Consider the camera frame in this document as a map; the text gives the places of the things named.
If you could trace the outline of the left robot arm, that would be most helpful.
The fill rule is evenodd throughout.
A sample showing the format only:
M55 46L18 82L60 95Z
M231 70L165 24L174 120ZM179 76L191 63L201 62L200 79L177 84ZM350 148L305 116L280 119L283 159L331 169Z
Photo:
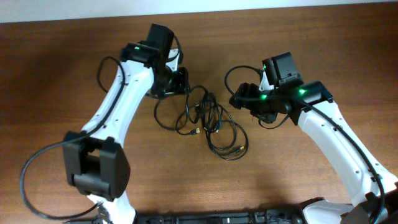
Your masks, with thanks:
M188 92L188 72L180 66L182 51L172 48L176 39L168 27L152 24L146 40L127 44L116 60L114 82L95 115L79 133L66 133L67 182L99 209L93 219L69 218L69 223L133 223L136 212L126 193L131 169L124 140L147 93L164 99Z

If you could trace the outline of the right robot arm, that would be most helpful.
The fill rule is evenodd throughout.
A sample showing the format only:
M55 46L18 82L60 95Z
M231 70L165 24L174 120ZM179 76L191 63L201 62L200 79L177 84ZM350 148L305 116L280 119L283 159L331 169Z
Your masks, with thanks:
M349 204L313 198L286 214L290 223L397 223L397 177L350 128L333 95L320 81L305 83L291 53L262 61L259 84L231 90L230 104L245 108L260 123L285 114L321 149L339 175Z

